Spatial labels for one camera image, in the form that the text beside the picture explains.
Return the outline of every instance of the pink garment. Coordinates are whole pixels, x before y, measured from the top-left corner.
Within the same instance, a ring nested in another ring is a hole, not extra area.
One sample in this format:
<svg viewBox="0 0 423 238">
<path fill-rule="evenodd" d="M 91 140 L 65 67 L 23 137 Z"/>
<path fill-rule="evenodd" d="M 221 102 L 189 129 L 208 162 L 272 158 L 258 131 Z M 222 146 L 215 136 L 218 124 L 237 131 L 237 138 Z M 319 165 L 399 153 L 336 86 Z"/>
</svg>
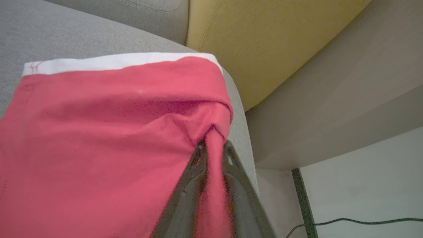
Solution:
<svg viewBox="0 0 423 238">
<path fill-rule="evenodd" d="M 0 120 L 1 238 L 146 238 L 196 144 L 198 237 L 230 237 L 222 147 L 231 103 L 212 55 L 27 63 Z"/>
</svg>

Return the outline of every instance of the gray sofa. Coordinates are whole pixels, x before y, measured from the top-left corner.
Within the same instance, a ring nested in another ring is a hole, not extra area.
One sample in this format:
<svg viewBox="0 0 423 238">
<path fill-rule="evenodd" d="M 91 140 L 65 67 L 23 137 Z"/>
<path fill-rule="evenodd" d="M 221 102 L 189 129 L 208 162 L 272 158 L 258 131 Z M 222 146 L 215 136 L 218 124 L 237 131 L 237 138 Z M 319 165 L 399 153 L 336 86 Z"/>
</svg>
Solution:
<svg viewBox="0 0 423 238">
<path fill-rule="evenodd" d="M 56 2 L 78 3 L 77 6 L 71 7 L 86 7 L 86 12 L 109 19 L 44 0 L 2 0 L 0 7 L 0 116 L 4 114 L 13 96 L 26 62 L 135 52 L 194 52 L 174 42 L 183 43 L 186 35 L 187 0 L 57 0 Z M 104 3 L 101 9 L 96 5 L 100 2 Z M 128 7 L 131 6 L 130 3 L 135 4 L 136 7 Z M 155 4 L 157 13 L 152 9 L 151 4 Z M 164 6 L 167 4 L 170 9 L 179 10 L 160 10 L 158 4 L 164 4 Z M 123 23 L 127 21 L 132 26 L 110 20 L 113 18 Z M 139 28 L 151 30 L 168 39 Z M 225 70 L 224 78 L 234 109 L 229 140 L 234 144 L 251 183 L 257 190 L 253 153 L 241 99 L 232 78 Z"/>
</svg>

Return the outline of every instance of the yellow cushion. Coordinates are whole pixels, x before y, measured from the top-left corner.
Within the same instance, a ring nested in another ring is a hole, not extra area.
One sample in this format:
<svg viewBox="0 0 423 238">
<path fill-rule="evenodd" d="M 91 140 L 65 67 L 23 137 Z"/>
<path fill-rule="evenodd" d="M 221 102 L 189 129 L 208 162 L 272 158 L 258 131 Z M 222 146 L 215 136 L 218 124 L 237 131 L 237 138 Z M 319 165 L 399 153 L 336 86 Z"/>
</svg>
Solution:
<svg viewBox="0 0 423 238">
<path fill-rule="evenodd" d="M 217 57 L 248 110 L 333 39 L 369 2 L 190 0 L 187 46 Z"/>
</svg>

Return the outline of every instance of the white trim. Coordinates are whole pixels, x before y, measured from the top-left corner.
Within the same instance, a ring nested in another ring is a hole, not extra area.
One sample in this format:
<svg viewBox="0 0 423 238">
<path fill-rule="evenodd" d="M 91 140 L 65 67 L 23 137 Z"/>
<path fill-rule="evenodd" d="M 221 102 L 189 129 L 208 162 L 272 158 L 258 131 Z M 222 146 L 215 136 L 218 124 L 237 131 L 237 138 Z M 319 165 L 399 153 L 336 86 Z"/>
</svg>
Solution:
<svg viewBox="0 0 423 238">
<path fill-rule="evenodd" d="M 55 59 L 49 61 L 36 61 L 26 63 L 23 76 L 26 75 L 53 75 L 71 71 L 102 71 L 110 69 L 123 69 L 134 65 L 158 63 L 163 61 L 176 61 L 187 56 L 200 57 L 215 63 L 220 71 L 222 67 L 212 54 L 207 53 L 130 53 L 120 55 L 107 55 L 87 59 Z"/>
</svg>

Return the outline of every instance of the black cable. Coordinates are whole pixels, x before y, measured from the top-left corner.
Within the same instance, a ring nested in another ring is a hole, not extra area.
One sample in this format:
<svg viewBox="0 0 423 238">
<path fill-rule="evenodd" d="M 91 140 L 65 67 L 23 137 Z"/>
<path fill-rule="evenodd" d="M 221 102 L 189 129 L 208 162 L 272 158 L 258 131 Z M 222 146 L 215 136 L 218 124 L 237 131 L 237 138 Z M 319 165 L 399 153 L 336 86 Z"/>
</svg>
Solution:
<svg viewBox="0 0 423 238">
<path fill-rule="evenodd" d="M 420 219 L 420 218 L 401 218 L 401 219 L 395 219 L 395 220 L 389 220 L 389 221 L 364 222 L 364 221 L 356 221 L 356 220 L 348 219 L 348 218 L 339 218 L 339 219 L 335 219 L 335 220 L 327 221 L 327 222 L 323 222 L 323 223 L 315 223 L 315 224 L 312 224 L 312 225 L 313 226 L 323 226 L 323 225 L 331 224 L 331 223 L 334 223 L 334 222 L 337 222 L 337 221 L 350 221 L 350 222 L 363 224 L 363 225 L 381 225 L 381 224 L 390 224 L 390 223 L 401 222 L 401 221 L 420 221 L 420 222 L 423 222 L 423 219 Z M 286 238 L 290 237 L 292 235 L 292 233 L 299 227 L 305 227 L 305 224 L 298 225 L 298 226 L 292 228 L 292 230 L 289 232 L 289 234 L 286 236 Z"/>
</svg>

